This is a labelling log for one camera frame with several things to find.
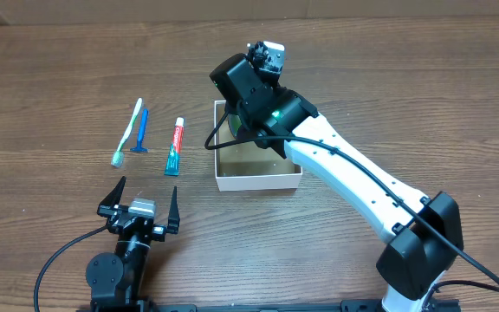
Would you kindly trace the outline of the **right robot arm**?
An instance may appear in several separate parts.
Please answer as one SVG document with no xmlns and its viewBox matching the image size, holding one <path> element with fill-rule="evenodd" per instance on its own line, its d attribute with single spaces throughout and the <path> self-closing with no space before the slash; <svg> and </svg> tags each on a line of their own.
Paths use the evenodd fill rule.
<svg viewBox="0 0 499 312">
<path fill-rule="evenodd" d="M 376 263 L 387 282 L 379 300 L 346 300 L 344 311 L 458 311 L 458 301 L 433 294 L 463 248 L 457 202 L 447 193 L 429 198 L 375 165 L 344 140 L 316 106 L 280 85 L 283 45 L 257 42 L 217 66 L 211 80 L 225 113 L 241 121 L 237 140 L 253 139 L 323 180 L 385 243 Z"/>
</svg>

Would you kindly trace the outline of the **clear bottle dark liquid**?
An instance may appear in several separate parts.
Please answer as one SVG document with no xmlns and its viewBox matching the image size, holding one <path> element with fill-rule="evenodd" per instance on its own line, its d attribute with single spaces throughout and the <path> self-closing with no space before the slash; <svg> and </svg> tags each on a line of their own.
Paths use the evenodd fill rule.
<svg viewBox="0 0 499 312">
<path fill-rule="evenodd" d="M 229 126 L 230 133 L 236 139 L 238 130 L 242 126 L 242 122 L 241 122 L 239 116 L 236 114 L 230 114 L 228 116 L 227 120 L 228 120 L 228 126 Z"/>
</svg>

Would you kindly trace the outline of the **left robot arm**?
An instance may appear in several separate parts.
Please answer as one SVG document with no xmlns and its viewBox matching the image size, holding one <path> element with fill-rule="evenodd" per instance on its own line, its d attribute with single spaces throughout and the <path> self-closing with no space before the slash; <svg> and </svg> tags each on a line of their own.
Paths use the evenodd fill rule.
<svg viewBox="0 0 499 312">
<path fill-rule="evenodd" d="M 139 295 L 151 242 L 163 242 L 179 230 L 177 193 L 172 193 L 166 225 L 155 224 L 157 205 L 135 198 L 130 205 L 120 202 L 126 178 L 99 203 L 97 214 L 104 217 L 106 230 L 118 236 L 113 252 L 96 255 L 86 268 L 91 288 L 92 311 L 156 311 L 154 302 Z"/>
</svg>

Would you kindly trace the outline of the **red green toothpaste tube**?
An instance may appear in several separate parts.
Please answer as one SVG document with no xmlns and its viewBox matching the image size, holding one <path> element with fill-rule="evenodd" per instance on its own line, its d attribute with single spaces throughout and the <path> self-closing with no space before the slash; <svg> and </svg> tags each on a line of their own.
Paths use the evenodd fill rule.
<svg viewBox="0 0 499 312">
<path fill-rule="evenodd" d="M 164 174 L 166 176 L 179 175 L 179 155 L 182 147 L 184 129 L 185 119 L 183 117 L 178 117 L 175 122 L 172 143 L 170 145 L 168 158 L 165 165 Z"/>
</svg>

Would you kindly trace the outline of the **blue razor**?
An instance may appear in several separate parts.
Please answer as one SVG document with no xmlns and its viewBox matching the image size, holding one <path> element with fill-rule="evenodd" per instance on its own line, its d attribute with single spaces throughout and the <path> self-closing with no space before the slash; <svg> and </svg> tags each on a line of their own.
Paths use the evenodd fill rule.
<svg viewBox="0 0 499 312">
<path fill-rule="evenodd" d="M 148 120 L 149 111 L 147 108 L 143 110 L 142 118 L 139 124 L 139 131 L 136 139 L 136 146 L 130 149 L 133 153 L 147 153 L 148 150 L 143 147 L 143 141 L 146 134 L 146 125 Z"/>
</svg>

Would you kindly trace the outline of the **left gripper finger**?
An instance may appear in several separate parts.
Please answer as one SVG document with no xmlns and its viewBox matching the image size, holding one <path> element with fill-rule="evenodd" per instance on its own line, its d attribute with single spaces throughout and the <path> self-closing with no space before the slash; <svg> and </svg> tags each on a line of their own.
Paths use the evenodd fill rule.
<svg viewBox="0 0 499 312">
<path fill-rule="evenodd" d="M 167 221 L 168 228 L 178 228 L 180 225 L 177 190 L 178 190 L 177 187 L 173 188 L 168 221 Z"/>
<path fill-rule="evenodd" d="M 99 207 L 113 208 L 120 203 L 122 193 L 126 184 L 126 176 L 122 176 L 117 185 L 104 197 Z"/>
</svg>

